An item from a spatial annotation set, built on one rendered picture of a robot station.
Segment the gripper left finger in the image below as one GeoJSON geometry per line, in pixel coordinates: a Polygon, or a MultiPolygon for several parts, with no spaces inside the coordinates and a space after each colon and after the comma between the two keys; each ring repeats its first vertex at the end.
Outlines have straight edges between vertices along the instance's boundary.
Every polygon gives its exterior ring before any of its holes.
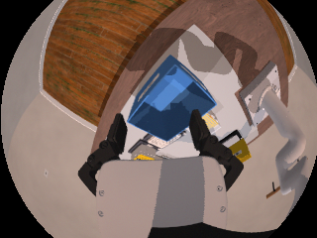
{"type": "Polygon", "coordinates": [[[79,178],[95,196],[97,186],[95,175],[104,163],[121,160],[119,155],[124,152],[127,132],[128,128],[123,114],[117,113],[109,129],[107,139],[99,144],[99,149],[88,156],[87,162],[78,171],[79,178]]]}

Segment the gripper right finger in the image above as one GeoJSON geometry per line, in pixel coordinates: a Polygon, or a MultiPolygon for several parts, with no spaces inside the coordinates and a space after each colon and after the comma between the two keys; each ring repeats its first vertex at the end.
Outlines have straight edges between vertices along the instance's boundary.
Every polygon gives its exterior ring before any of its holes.
{"type": "Polygon", "coordinates": [[[215,135],[210,134],[207,124],[202,119],[198,109],[194,109],[191,113],[189,130],[194,148],[200,152],[199,156],[212,157],[226,169],[224,181],[226,191],[228,191],[244,169],[243,163],[235,155],[233,156],[229,148],[219,143],[215,135]]]}

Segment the blue open-top bin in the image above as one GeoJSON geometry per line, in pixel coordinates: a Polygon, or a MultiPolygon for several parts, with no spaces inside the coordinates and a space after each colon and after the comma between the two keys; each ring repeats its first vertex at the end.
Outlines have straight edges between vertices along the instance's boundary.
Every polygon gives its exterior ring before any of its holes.
{"type": "Polygon", "coordinates": [[[189,127],[194,109],[202,117],[217,105],[197,78],[169,55],[137,94],[127,123],[168,142],[189,127]]]}

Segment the black rectangular frame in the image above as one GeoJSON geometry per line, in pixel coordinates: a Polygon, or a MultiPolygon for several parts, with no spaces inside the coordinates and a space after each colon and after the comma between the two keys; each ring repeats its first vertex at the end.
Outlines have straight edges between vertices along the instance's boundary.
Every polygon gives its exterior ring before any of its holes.
{"type": "Polygon", "coordinates": [[[238,130],[235,130],[233,133],[231,133],[230,135],[228,135],[227,137],[225,137],[224,139],[222,139],[221,141],[219,141],[219,143],[223,143],[223,142],[225,142],[225,141],[227,141],[228,139],[230,139],[232,136],[235,136],[237,134],[237,136],[240,138],[240,139],[242,139],[242,136],[241,136],[241,134],[239,133],[239,131],[238,130]]]}

